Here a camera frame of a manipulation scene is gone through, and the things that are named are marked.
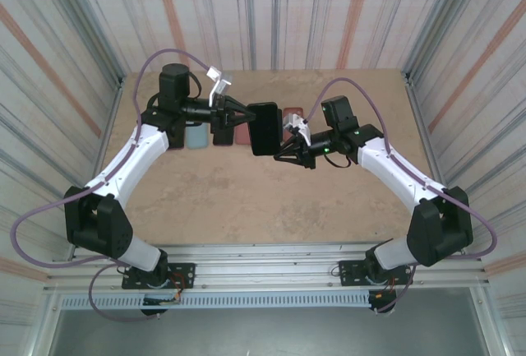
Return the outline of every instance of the wooden board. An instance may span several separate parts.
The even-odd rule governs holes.
[[[211,83],[196,72],[208,95]],[[145,108],[158,92],[157,73],[141,82]],[[391,144],[429,173],[401,75],[396,70],[234,72],[229,94],[244,104],[274,101],[280,108],[310,111],[331,79],[347,76],[374,99],[389,128]],[[132,134],[135,112],[127,77],[105,163]],[[361,124],[380,128],[366,100],[350,84],[333,85],[327,98],[347,95]],[[317,110],[312,132],[325,130]],[[332,155],[345,163],[343,156]],[[126,212],[135,234],[155,244],[304,243],[381,241],[407,233],[410,214],[375,176],[358,166],[336,169],[322,158],[317,169],[304,169],[254,157],[250,146],[212,146],[174,150],[162,155],[139,182]]]

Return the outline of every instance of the orange stripe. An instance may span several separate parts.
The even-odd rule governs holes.
[[[358,26],[358,20],[362,13],[364,0],[351,0],[348,5],[347,20],[345,21],[344,37],[342,38],[342,44],[339,48],[338,61],[336,62],[336,68],[346,68],[348,62],[348,54],[351,51],[353,45],[354,34]]]
[[[182,35],[181,24],[179,23],[178,13],[173,4],[173,0],[163,0],[164,10],[166,11],[166,17],[170,25],[170,31],[172,32],[173,42],[177,49],[187,50],[184,44],[184,38]],[[183,64],[188,65],[188,59],[186,56],[179,55],[179,59]]]
[[[440,120],[444,117],[445,113],[450,110],[451,106],[454,104],[454,102],[460,97],[460,95],[466,90],[466,87],[468,87],[469,83],[473,80],[473,78],[478,74],[484,63],[487,61],[487,59],[501,46],[502,42],[505,40],[505,38],[508,36],[508,34],[514,29],[515,25],[519,23],[521,17],[523,17],[524,13],[526,12],[526,0],[522,0],[519,5],[511,12],[511,15],[506,19],[504,22],[504,25],[500,27],[500,29],[496,32],[495,36],[489,43],[489,45],[486,47],[486,50],[481,55],[480,58],[473,64],[473,67],[469,70],[469,72],[464,76],[460,84],[457,86],[457,88],[454,90],[451,97],[447,99],[444,106],[440,110],[440,112],[436,115],[436,117],[433,119],[433,121],[429,124],[429,132],[433,132],[436,128],[436,125],[440,122]]]
[[[76,110],[81,116],[82,120],[90,127],[91,131],[100,136],[101,131],[97,123],[90,117],[90,115],[82,108],[82,105],[76,100],[72,92],[67,88],[57,72],[53,70],[48,61],[44,58],[41,52],[33,45],[30,39],[25,35],[18,23],[12,18],[7,9],[0,3],[0,20],[7,27],[11,34],[13,34],[18,42],[24,47],[27,53],[35,60],[36,64],[42,69],[49,80],[57,87],[58,91],[66,98],[67,102]]]
[[[47,273],[41,270],[36,270],[35,268],[30,268],[16,261],[6,259],[5,257],[0,257],[0,271],[27,278],[29,280],[39,280],[40,282],[48,280]]]
[[[526,252],[517,253],[513,256],[507,257],[488,264],[484,270],[489,276],[504,274],[505,272],[515,270],[517,268],[526,266]]]

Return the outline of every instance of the corrugated metal wall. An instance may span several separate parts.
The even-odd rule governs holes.
[[[9,229],[92,177],[118,85],[65,1],[0,3],[0,354],[27,345],[47,277],[21,263]],[[51,261],[67,255],[64,229],[63,210],[55,209],[18,234],[31,256]]]
[[[401,68],[438,0],[77,1],[136,72],[166,47],[223,69]]]
[[[456,0],[411,75],[438,164],[495,226],[483,261],[516,354],[526,349],[526,0]],[[489,243],[478,224],[474,249]]]

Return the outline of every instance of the black smartphone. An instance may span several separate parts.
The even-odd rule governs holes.
[[[216,130],[212,143],[214,146],[231,146],[233,144],[233,127],[226,130]]]
[[[279,152],[283,125],[281,110],[276,103],[249,104],[247,109],[256,114],[248,123],[250,144],[254,156],[269,156]]]

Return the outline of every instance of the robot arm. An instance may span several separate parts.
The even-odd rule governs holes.
[[[473,241],[469,214],[427,187],[442,190],[467,205],[468,197],[462,189],[448,190],[421,173],[393,148],[388,154],[383,134],[370,124],[360,127],[346,97],[328,99],[321,107],[330,130],[311,134],[303,119],[289,114],[284,119],[284,127],[293,136],[281,146],[275,160],[314,169],[317,156],[332,152],[346,155],[375,174],[413,215],[407,236],[379,244],[366,253],[364,275],[381,282],[390,276],[390,270],[417,263],[432,266]],[[393,155],[422,179],[426,187],[407,175],[391,159]]]
[[[190,76],[195,78],[182,64],[164,66],[159,75],[159,93],[152,97],[141,115],[139,141],[135,138],[136,126],[126,145],[99,175],[84,189],[70,187],[66,193],[66,197],[73,196],[105,183],[90,195],[65,205],[67,239],[78,247],[129,264],[134,267],[130,275],[152,287],[161,285],[167,278],[167,256],[133,234],[124,208],[135,186],[164,152],[184,147],[187,122],[210,123],[212,133],[233,132],[235,126],[255,117],[243,104],[224,95],[230,78],[217,69],[211,67],[207,73],[215,82],[208,99],[188,97]],[[135,149],[118,169],[132,146]]]

